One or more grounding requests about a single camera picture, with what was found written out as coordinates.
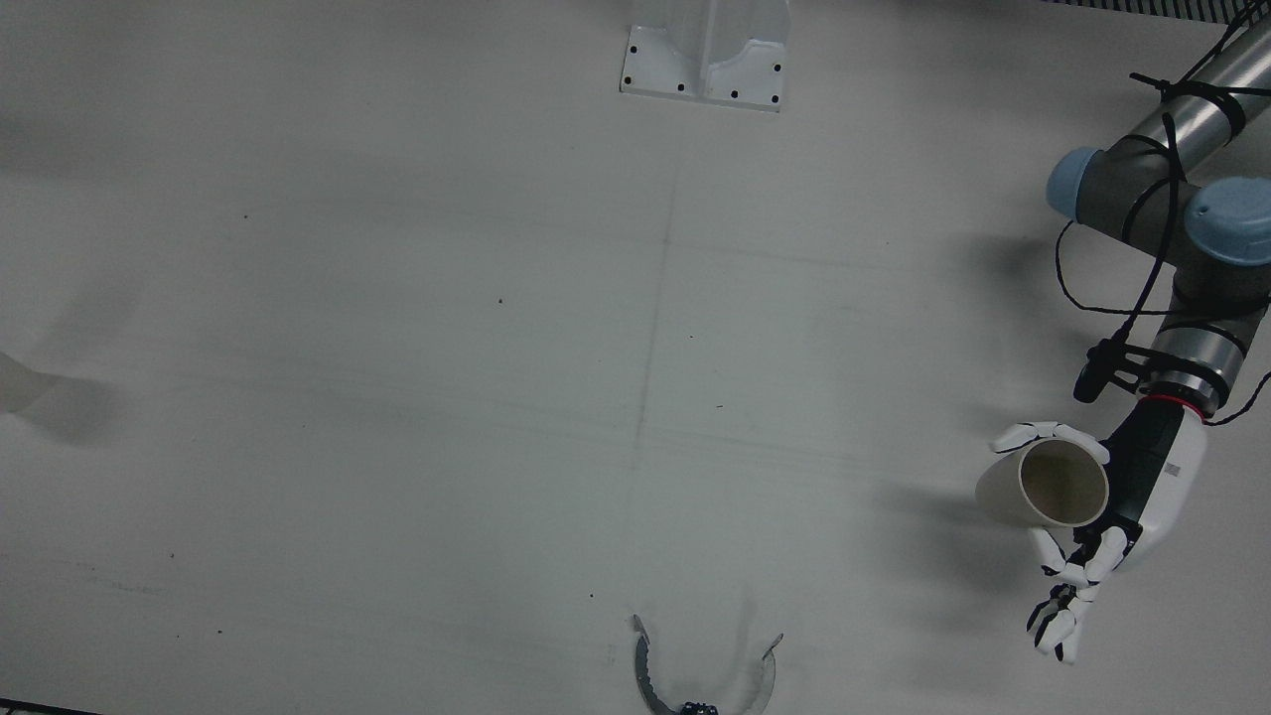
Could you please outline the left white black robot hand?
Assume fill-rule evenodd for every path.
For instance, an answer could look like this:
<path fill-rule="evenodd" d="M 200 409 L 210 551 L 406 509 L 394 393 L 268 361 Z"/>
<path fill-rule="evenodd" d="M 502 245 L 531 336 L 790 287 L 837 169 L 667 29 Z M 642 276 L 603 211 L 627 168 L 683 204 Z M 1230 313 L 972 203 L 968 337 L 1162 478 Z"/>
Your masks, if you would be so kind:
<path fill-rule="evenodd" d="M 1202 417 L 1174 398 L 1143 398 L 1107 438 L 1063 422 L 1018 422 L 989 444 L 996 461 L 975 498 L 1021 526 L 1049 596 L 1027 634 L 1038 652 L 1075 662 L 1099 588 L 1171 533 L 1206 450 Z"/>

